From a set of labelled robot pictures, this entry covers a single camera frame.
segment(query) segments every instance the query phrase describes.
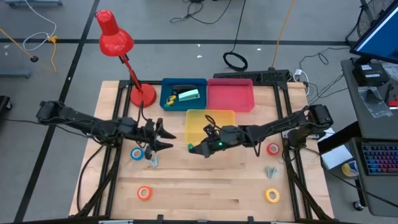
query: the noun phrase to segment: blue bin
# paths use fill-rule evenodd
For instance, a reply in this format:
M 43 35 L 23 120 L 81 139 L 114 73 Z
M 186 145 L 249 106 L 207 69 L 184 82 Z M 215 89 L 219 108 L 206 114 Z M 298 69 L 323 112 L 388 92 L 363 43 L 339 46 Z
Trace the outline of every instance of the blue bin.
M 173 93 L 173 85 L 196 85 L 198 87 L 199 99 L 179 102 L 178 96 L 174 105 L 167 106 L 166 102 Z M 206 108 L 207 80 L 204 78 L 164 78 L 162 80 L 162 93 L 160 94 L 160 106 L 165 111 L 187 111 L 189 109 L 202 110 Z

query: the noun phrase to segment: translucent yellow tray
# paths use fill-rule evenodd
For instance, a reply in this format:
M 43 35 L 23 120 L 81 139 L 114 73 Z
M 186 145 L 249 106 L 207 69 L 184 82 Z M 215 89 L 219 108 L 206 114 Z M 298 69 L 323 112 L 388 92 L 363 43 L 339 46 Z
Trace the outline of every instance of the translucent yellow tray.
M 236 125 L 235 112 L 231 110 L 188 110 L 185 122 L 185 141 L 194 146 L 207 137 L 203 128 L 209 124 L 205 115 L 211 116 L 217 126 Z

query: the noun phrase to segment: monitor screen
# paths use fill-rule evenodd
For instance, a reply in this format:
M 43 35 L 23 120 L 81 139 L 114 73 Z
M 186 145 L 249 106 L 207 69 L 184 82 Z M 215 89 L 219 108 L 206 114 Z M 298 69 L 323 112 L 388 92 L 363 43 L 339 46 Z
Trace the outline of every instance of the monitor screen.
M 369 28 L 351 53 L 398 63 L 398 1 Z

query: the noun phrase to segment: lamp base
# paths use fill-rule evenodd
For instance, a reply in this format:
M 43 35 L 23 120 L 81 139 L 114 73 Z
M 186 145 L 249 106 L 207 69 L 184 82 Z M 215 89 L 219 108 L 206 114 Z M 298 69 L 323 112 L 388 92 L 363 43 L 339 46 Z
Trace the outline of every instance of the lamp base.
M 153 86 L 148 84 L 141 85 L 142 93 L 134 86 L 131 90 L 130 100 L 131 102 L 140 107 L 141 102 L 144 102 L 144 107 L 152 105 L 156 100 L 156 91 Z

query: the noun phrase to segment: keyboard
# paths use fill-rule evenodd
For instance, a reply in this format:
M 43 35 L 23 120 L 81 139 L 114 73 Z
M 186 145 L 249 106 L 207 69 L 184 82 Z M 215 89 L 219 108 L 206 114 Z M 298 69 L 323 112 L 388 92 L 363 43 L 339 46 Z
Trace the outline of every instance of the keyboard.
M 398 142 L 362 142 L 361 148 L 368 175 L 398 175 Z
M 275 82 L 287 82 L 289 79 L 288 70 L 271 70 L 258 72 L 231 72 L 231 73 L 216 73 L 213 78 L 248 78 L 253 81 L 253 84 L 267 84 Z

